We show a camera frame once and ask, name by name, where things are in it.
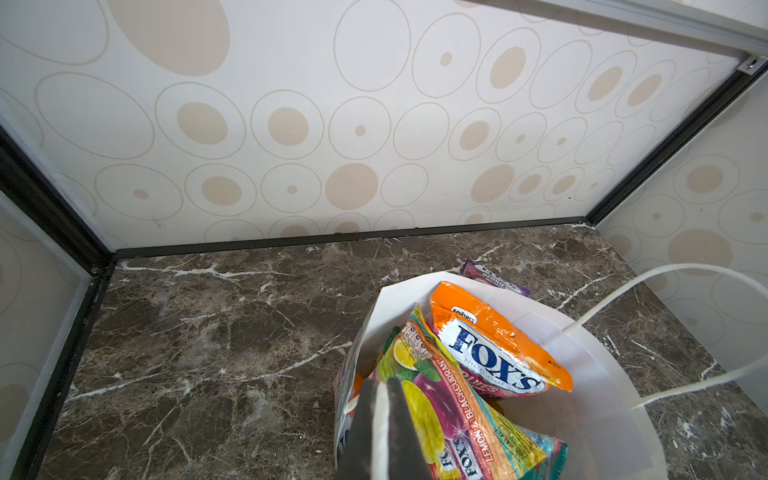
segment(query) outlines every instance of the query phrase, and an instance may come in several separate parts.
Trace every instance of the white rope handle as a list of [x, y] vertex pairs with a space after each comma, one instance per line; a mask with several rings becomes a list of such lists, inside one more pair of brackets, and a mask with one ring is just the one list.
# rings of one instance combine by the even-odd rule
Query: white rope handle
[[[657, 266], [656, 268], [650, 269], [647, 272], [642, 273], [641, 275], [636, 276], [632, 280], [626, 282], [624, 285], [617, 288], [616, 291], [614, 291], [611, 295], [606, 296], [601, 302], [599, 302], [597, 305], [589, 309], [589, 311], [587, 311], [578, 320], [576, 320], [576, 322], [572, 323], [569, 326], [566, 326], [563, 329], [563, 333], [568, 334], [574, 331], [575, 329], [577, 329], [579, 326], [584, 325], [590, 318], [595, 316], [600, 310], [605, 308], [609, 303], [616, 300], [619, 296], [621, 296], [623, 293], [627, 292], [629, 289], [639, 284], [640, 282], [644, 282], [645, 280], [651, 278], [652, 276], [658, 275], [659, 273], [666, 273], [666, 272], [671, 272], [673, 270], [682, 270], [686, 268], [712, 270], [713, 272], [724, 273], [728, 276], [732, 276], [733, 278], [737, 280], [741, 280], [742, 282], [751, 286], [766, 300], [768, 300], [768, 289], [762, 283], [758, 282], [757, 280], [747, 275], [744, 275], [743, 273], [739, 273], [737, 271], [731, 270], [730, 268], [725, 268], [724, 266], [707, 265], [705, 263], [673, 263], [671, 265]], [[768, 355], [765, 355], [764, 357], [759, 358], [758, 360], [755, 360], [749, 365], [743, 366], [740, 369], [736, 369], [732, 372], [724, 373], [723, 375], [719, 375], [711, 379], [706, 379], [702, 382], [695, 382], [695, 383], [691, 383], [690, 385], [681, 386], [681, 387], [667, 390], [665, 392], [659, 392], [659, 393], [654, 393], [653, 395], [645, 396], [640, 399], [638, 404], [636, 404], [635, 406], [632, 406], [631, 409], [636, 409], [638, 407], [645, 406], [648, 403], [655, 402], [661, 399], [666, 399], [667, 397], [680, 395], [683, 393], [697, 392], [699, 390], [708, 389], [711, 386], [722, 385], [724, 383], [732, 382], [733, 380], [738, 379], [742, 376], [745, 376], [748, 373], [751, 373], [764, 366], [768, 366]]]

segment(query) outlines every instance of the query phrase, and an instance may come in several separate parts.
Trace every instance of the marble countertop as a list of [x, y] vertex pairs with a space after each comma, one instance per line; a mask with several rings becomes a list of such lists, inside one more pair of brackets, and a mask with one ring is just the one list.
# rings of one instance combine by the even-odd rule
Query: marble countertop
[[[122, 260], [38, 477], [332, 478], [331, 382], [379, 289], [467, 259], [571, 317], [634, 276], [578, 225]], [[586, 328], [641, 396], [722, 372], [645, 285]], [[765, 478], [737, 385], [647, 411], [669, 478]]]

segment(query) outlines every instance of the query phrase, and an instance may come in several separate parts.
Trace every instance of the black frame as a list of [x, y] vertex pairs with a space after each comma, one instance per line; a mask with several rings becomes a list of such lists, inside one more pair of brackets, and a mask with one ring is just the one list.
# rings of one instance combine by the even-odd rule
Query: black frame
[[74, 319], [65, 346], [61, 351], [48, 387], [33, 418], [27, 438], [19, 452], [12, 478], [32, 480], [45, 456], [61, 407], [68, 394], [88, 336], [96, 319], [98, 308], [110, 283], [115, 264], [134, 257], [155, 257], [187, 253], [216, 252], [306, 245], [311, 243], [344, 242], [377, 237], [407, 237], [497, 230], [516, 227], [536, 227], [562, 223], [595, 225], [603, 220], [622, 201], [629, 197], [659, 167], [668, 161], [689, 140], [698, 134], [725, 107], [733, 102], [765, 71], [748, 75], [734, 72], [698, 108], [648, 154], [586, 217], [567, 217], [545, 220], [480, 223], [448, 227], [414, 228], [362, 233], [337, 233], [311, 237], [293, 237], [269, 240], [244, 240], [222, 243], [195, 243], [165, 247], [128, 248], [112, 253], [90, 229], [77, 212], [56, 191], [48, 178], [35, 166], [15, 143], [8, 132], [0, 128], [0, 190], [46, 232], [62, 249], [72, 256], [91, 275], [91, 282]]

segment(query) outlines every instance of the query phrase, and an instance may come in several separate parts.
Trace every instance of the purple wrapper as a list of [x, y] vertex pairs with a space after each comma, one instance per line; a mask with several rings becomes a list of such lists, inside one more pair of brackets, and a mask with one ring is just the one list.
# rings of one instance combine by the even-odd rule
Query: purple wrapper
[[522, 296], [531, 296], [531, 291], [524, 286], [519, 286], [512, 282], [508, 282], [481, 264], [475, 263], [471, 260], [467, 260], [466, 263], [464, 263], [462, 266], [461, 275], [473, 280], [477, 280], [479, 282], [487, 283], [488, 285], [511, 290], [515, 293], [519, 293]]

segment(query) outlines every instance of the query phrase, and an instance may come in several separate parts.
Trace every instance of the candy package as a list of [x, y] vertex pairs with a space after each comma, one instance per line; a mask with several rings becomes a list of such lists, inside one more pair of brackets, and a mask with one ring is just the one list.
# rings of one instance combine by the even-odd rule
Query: candy package
[[[425, 324], [420, 308], [412, 312], [370, 376], [383, 382], [396, 377], [402, 383], [435, 480], [558, 478], [567, 446], [522, 431], [478, 396]], [[553, 445], [558, 446], [556, 457], [550, 455]], [[546, 476], [536, 476], [540, 472]]]
[[573, 390], [571, 375], [546, 350], [466, 290], [441, 282], [430, 302], [430, 328], [478, 393], [513, 397], [549, 386]]
[[486, 285], [492, 285], [497, 286], [498, 288], [511, 290], [515, 293], [519, 293], [522, 296], [531, 296], [531, 291], [524, 286], [519, 286], [516, 283], [508, 282], [507, 280], [501, 278], [499, 275], [496, 275], [490, 271], [485, 266], [481, 265], [480, 263], [475, 263], [472, 260], [467, 260], [464, 262], [464, 265], [462, 265], [459, 274], [461, 276], [466, 276], [467, 278], [477, 280], [478, 282], [483, 282]]

